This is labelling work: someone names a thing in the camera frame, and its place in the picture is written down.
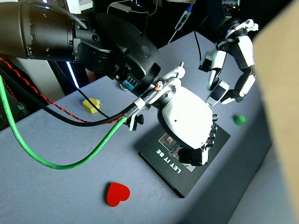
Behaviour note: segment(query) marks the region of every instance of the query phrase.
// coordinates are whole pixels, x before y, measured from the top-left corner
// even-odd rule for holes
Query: gray table
[[[204,53],[213,47],[199,35]],[[164,74],[185,62],[183,86],[205,99],[208,74],[199,71],[199,55],[193,34],[160,49],[157,63]],[[235,84],[241,72],[228,56],[221,78]],[[129,105],[135,96],[115,81],[98,80],[83,91],[100,98],[102,109],[112,115]],[[101,119],[88,114],[77,92],[57,103],[83,119]],[[180,199],[138,156],[138,151],[161,127],[157,110],[143,113],[145,122],[137,131],[122,126],[90,162],[71,170],[53,170],[31,159],[19,146],[9,128],[0,132],[0,223],[1,224],[94,224],[94,223],[226,223],[266,154],[271,140],[261,93],[255,84],[238,104],[214,107],[217,122],[231,138],[203,174],[189,196]],[[247,124],[238,127],[232,116],[244,114]],[[38,111],[17,123],[24,139],[43,158],[69,164],[85,157],[104,137],[111,125],[76,127]],[[131,189],[129,200],[115,208],[105,202],[109,182]]]

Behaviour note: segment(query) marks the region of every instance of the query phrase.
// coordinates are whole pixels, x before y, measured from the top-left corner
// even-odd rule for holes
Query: heart-shaped object
[[[121,201],[130,197],[130,189],[120,183],[111,183],[107,193],[107,203],[111,207],[117,206]]]

